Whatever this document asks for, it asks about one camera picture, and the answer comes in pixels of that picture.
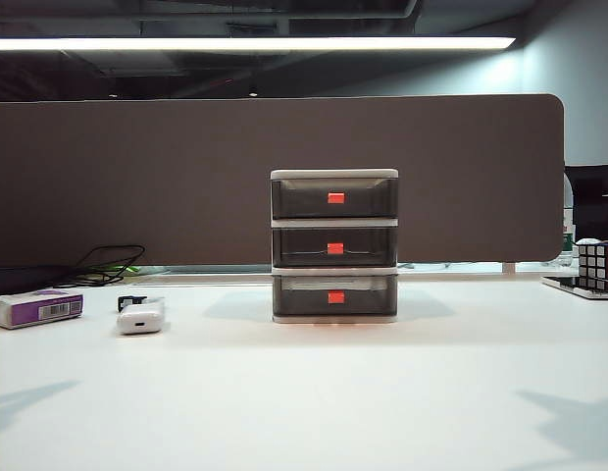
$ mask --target black device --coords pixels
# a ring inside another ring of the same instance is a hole
[[[566,167],[575,197],[577,240],[608,240],[608,165]]]
[[[543,277],[541,282],[587,299],[608,299],[608,280],[590,277]]]

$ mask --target drawer unit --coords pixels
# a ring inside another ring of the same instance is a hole
[[[394,267],[397,260],[392,225],[281,227],[272,239],[275,267]]]
[[[397,276],[274,276],[274,316],[395,316]]]
[[[397,171],[276,170],[271,194],[274,321],[394,322]]]
[[[341,175],[272,172],[272,218],[397,218],[397,171],[350,171],[337,177]]]

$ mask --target wall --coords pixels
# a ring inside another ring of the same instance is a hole
[[[431,64],[410,72],[338,88],[325,95],[429,95],[522,92],[523,53],[502,54]]]
[[[568,164],[608,164],[608,0],[573,2],[527,45],[523,90],[564,102]]]
[[[608,0],[540,2],[529,27],[540,30],[518,50],[428,65],[324,95],[553,93],[566,110],[566,163],[608,164]]]

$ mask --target red drawer handle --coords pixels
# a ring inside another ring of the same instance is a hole
[[[328,255],[343,255],[343,242],[329,242]]]
[[[328,193],[328,204],[345,203],[345,193]]]
[[[328,291],[328,304],[344,304],[345,291],[340,289],[331,289]]]

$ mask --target purple box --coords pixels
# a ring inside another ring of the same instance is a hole
[[[76,292],[43,289],[0,296],[0,327],[16,329],[81,315],[83,296]]]

